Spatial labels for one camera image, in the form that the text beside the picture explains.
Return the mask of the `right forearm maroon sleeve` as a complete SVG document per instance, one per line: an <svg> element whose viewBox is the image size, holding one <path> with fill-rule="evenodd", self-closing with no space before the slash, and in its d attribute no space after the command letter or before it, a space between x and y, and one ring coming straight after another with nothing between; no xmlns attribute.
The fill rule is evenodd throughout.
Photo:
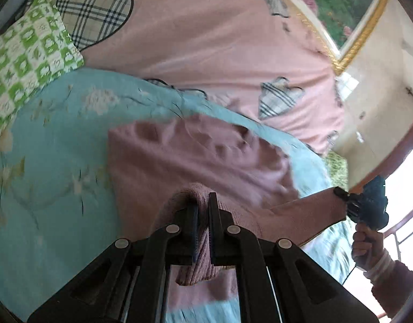
<svg viewBox="0 0 413 323"><path fill-rule="evenodd" d="M372 283L372 294L389 318L401 310L413 291L413 271L393 260L386 249L364 276Z"/></svg>

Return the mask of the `person's right hand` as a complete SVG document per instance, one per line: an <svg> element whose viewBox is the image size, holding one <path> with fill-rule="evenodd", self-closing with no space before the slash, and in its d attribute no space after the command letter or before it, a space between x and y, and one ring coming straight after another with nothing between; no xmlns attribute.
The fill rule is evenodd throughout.
<svg viewBox="0 0 413 323"><path fill-rule="evenodd" d="M359 222L355 227L352 243L352 259L365 271L371 270L383 256L384 235Z"/></svg>

